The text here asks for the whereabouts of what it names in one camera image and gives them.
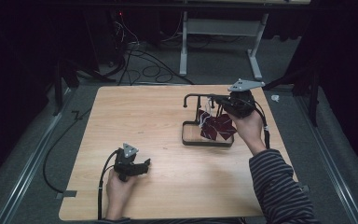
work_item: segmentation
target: white metal stand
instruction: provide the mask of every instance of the white metal stand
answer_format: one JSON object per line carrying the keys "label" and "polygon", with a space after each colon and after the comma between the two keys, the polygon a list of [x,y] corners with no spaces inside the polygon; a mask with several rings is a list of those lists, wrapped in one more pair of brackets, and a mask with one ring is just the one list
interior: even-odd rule
{"label": "white metal stand", "polygon": [[247,50],[247,55],[252,66],[254,77],[261,80],[262,76],[258,67],[255,54],[260,44],[261,36],[267,24],[269,14],[263,15],[261,21],[221,21],[221,20],[204,20],[189,19],[187,12],[183,15],[183,35],[182,35],[182,51],[180,57],[181,76],[187,74],[187,34],[198,35],[246,35],[255,37],[255,45],[252,49]]}

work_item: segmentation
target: person's left hand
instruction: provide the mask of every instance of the person's left hand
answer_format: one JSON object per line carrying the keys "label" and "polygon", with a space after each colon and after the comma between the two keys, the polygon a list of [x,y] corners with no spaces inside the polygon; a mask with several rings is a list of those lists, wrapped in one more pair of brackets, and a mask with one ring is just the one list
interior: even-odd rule
{"label": "person's left hand", "polygon": [[113,169],[110,170],[109,179],[106,184],[108,196],[106,219],[118,220],[123,217],[124,206],[130,198],[136,180],[137,176],[129,176],[127,182],[123,182],[118,178],[118,174]]}

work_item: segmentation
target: metal rail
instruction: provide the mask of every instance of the metal rail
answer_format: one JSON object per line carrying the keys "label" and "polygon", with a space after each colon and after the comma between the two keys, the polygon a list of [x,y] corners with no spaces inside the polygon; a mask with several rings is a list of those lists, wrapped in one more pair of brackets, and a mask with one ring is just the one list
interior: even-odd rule
{"label": "metal rail", "polygon": [[[64,102],[62,111],[66,106],[69,104],[70,100],[72,99],[74,92],[70,91],[68,88],[65,92],[67,96],[67,100]],[[0,224],[1,223],[10,223],[11,219],[14,217],[17,208],[19,207],[22,198],[24,197],[25,192],[27,191],[28,187],[30,186],[34,174],[39,167],[39,164],[43,161],[44,156],[48,150],[48,141],[54,132],[55,127],[57,126],[58,122],[62,117],[62,112],[60,112],[57,116],[53,117],[51,120],[48,128],[43,133],[36,150],[30,156],[27,163],[25,164],[19,179],[17,180],[16,184],[14,185],[12,191],[10,192],[8,199],[0,212]]]}
{"label": "metal rail", "polygon": [[310,118],[308,117],[308,108],[306,105],[305,100],[301,97],[295,97],[296,103],[302,112],[305,120],[307,121],[308,125],[310,126],[310,130],[312,131],[313,136],[319,146],[320,154],[322,156],[324,165],[326,166],[326,171],[331,178],[334,188],[336,189],[337,195],[341,200],[345,211],[348,214],[348,218],[350,219],[351,223],[358,224],[358,207],[356,202],[354,201],[351,191],[348,188],[345,180],[343,179],[341,173],[339,172],[336,164],[334,162],[333,157],[331,156],[327,145],[324,143],[322,136],[315,126],[312,125]]}

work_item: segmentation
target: black clamp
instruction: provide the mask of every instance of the black clamp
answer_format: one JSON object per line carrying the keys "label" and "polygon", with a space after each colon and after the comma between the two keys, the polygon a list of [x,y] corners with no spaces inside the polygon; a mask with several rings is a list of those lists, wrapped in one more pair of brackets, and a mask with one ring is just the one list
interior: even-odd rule
{"label": "black clamp", "polygon": [[137,148],[128,144],[123,144],[124,148],[117,150],[114,169],[118,173],[118,178],[121,181],[126,181],[127,176],[147,174],[150,165],[150,159],[144,163],[134,164]]}
{"label": "black clamp", "polygon": [[227,98],[216,98],[216,103],[221,105],[225,111],[239,119],[243,119],[256,111],[263,120],[263,131],[266,148],[269,148],[269,126],[263,108],[255,100],[250,89],[263,87],[264,82],[254,82],[239,79],[228,91],[231,91]]}

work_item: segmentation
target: black cable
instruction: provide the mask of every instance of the black cable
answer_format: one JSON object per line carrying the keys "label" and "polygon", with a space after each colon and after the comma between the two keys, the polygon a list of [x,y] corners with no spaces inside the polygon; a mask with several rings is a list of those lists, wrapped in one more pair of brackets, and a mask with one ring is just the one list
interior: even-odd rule
{"label": "black cable", "polygon": [[101,172],[101,177],[100,177],[100,184],[98,186],[98,220],[101,220],[103,218],[103,176],[106,173],[106,171],[109,168],[107,167],[107,164],[110,162],[110,159],[112,159],[112,157],[114,155],[116,155],[118,152],[118,150],[112,152],[112,154],[110,154],[110,156],[107,158],[105,165],[103,166],[103,171]]}
{"label": "black cable", "polygon": [[151,58],[153,58],[154,60],[158,61],[159,63],[161,63],[173,76],[175,77],[179,77],[181,78],[182,80],[186,81],[187,83],[191,84],[191,85],[194,85],[194,83],[192,81],[190,81],[189,79],[185,78],[185,77],[181,77],[179,75],[177,75],[175,72],[173,72],[173,70],[167,65],[165,64],[164,62],[162,62],[161,60],[159,60],[158,58],[156,58],[155,56],[147,53],[147,52],[144,52],[144,51],[141,51],[141,50],[134,50],[134,52],[141,52],[143,53],[144,55],[147,55]]}
{"label": "black cable", "polygon": [[104,74],[104,77],[111,77],[112,75],[117,74],[121,69],[124,68],[124,66],[126,65],[126,60],[124,59],[124,56],[120,57],[120,61],[118,61],[118,66],[111,72],[108,72],[106,74]]}
{"label": "black cable", "polygon": [[48,156],[50,154],[50,152],[52,151],[52,149],[58,144],[58,142],[60,142],[60,140],[65,136],[65,134],[81,119],[83,119],[84,116],[86,116],[89,112],[91,111],[91,108],[88,109],[85,113],[83,113],[80,117],[78,117],[71,125],[69,125],[68,128],[66,128],[66,130],[61,134],[61,136],[54,142],[54,144],[51,146],[51,148],[48,150],[48,153],[46,154],[46,157],[44,159],[43,162],[43,178],[46,182],[46,184],[53,189],[54,191],[58,192],[58,193],[63,193],[64,190],[62,189],[57,189],[54,186],[52,186],[49,181],[48,181],[48,177],[46,175],[46,166],[47,166],[47,161],[48,161]]}
{"label": "black cable", "polygon": [[[158,71],[156,72],[156,74],[153,74],[153,75],[147,75],[145,73],[145,70],[148,69],[148,68],[157,68]],[[162,70],[165,70],[165,71],[168,71],[168,74],[161,74],[161,69]],[[173,74],[170,73],[170,71],[164,67],[160,67],[158,66],[157,64],[155,66],[147,66],[146,68],[144,68],[144,70],[142,71],[142,74],[145,76],[145,77],[154,77],[156,82],[157,83],[166,83],[166,82],[169,82],[173,79]],[[162,77],[164,76],[169,76],[168,79],[164,79],[164,80],[161,80]]]}
{"label": "black cable", "polygon": [[216,43],[234,43],[239,41],[240,39],[245,38],[244,35],[234,35],[235,37],[232,40],[224,40],[224,39],[216,39],[214,38],[215,36],[219,36],[219,35],[211,35],[210,38],[212,42],[216,42]]}
{"label": "black cable", "polygon": [[[131,81],[131,73],[130,72],[134,72],[134,73],[136,73],[138,75],[136,77],[136,79],[134,79],[133,81]],[[130,86],[132,86],[137,80],[139,80],[139,78],[141,78],[141,74],[136,70],[128,70],[127,74],[128,74],[128,77],[129,77]]]}
{"label": "black cable", "polygon": [[255,101],[255,103],[258,105],[258,107],[260,107],[260,110],[258,110],[257,108],[255,109],[255,111],[260,115],[261,119],[263,120],[263,125],[264,125],[264,142],[266,143],[266,148],[269,148],[269,126],[267,125],[267,119],[266,119],[266,114],[264,113],[263,107],[261,107],[261,105]]}
{"label": "black cable", "polygon": [[197,43],[203,42],[204,40],[206,40],[206,43],[205,43],[204,45],[202,45],[202,46],[200,46],[200,47],[194,47],[194,46],[191,46],[191,44],[190,44],[190,43],[191,43],[191,41],[190,41],[191,38],[189,38],[189,39],[188,39],[189,41],[187,41],[187,46],[188,46],[189,48],[191,48],[191,49],[204,49],[204,48],[206,48],[209,44],[211,44],[211,38],[210,38],[209,35],[191,35],[191,36],[189,36],[189,37],[192,37],[192,38],[196,39],[195,42],[197,42]]}
{"label": "black cable", "polygon": [[80,64],[78,64],[78,63],[76,63],[76,62],[74,62],[72,60],[64,59],[64,58],[60,58],[60,60],[71,64],[73,67],[75,67],[75,68],[77,68],[79,70],[82,70],[82,71],[86,72],[87,74],[89,74],[90,76],[95,77],[97,79],[100,79],[101,81],[104,81],[104,82],[116,82],[115,79],[105,77],[105,76],[103,76],[103,75],[101,75],[101,74],[99,74],[99,73],[97,73],[95,71],[89,70],[88,68],[86,68],[86,67],[84,67],[84,66],[82,66],[82,65],[80,65]]}
{"label": "black cable", "polygon": [[[140,58],[140,59],[143,59],[143,60],[146,60],[146,61],[149,61],[151,63],[153,63],[154,65],[151,65],[151,66],[147,66],[145,67],[143,70],[142,70],[142,75],[144,75],[145,77],[155,77],[156,79],[156,82],[158,82],[158,74],[160,74],[161,72],[161,69],[162,67],[158,66],[158,64],[156,62],[153,62],[152,60],[149,60],[145,57],[142,57],[143,55],[145,55],[143,52],[141,52],[141,54],[132,54],[132,56],[135,56],[137,58]],[[149,69],[149,68],[157,68],[158,71],[156,72],[156,74],[153,74],[153,75],[148,75],[146,73],[146,70]]]}
{"label": "black cable", "polygon": [[125,75],[126,72],[127,72],[127,69],[128,69],[128,67],[129,67],[129,64],[130,64],[130,56],[131,56],[132,51],[133,51],[133,48],[131,48],[130,53],[129,53],[128,57],[127,57],[127,63],[126,63],[125,69],[124,69],[123,73],[121,74],[120,80],[119,80],[118,83],[117,83],[118,86],[119,86],[119,85],[121,84],[121,82],[123,81],[123,77],[124,77],[124,75]]}
{"label": "black cable", "polygon": [[161,44],[167,47],[178,47],[182,46],[182,40],[178,39],[178,37],[181,37],[181,35],[177,36],[176,38],[172,38],[170,40],[162,41]]}

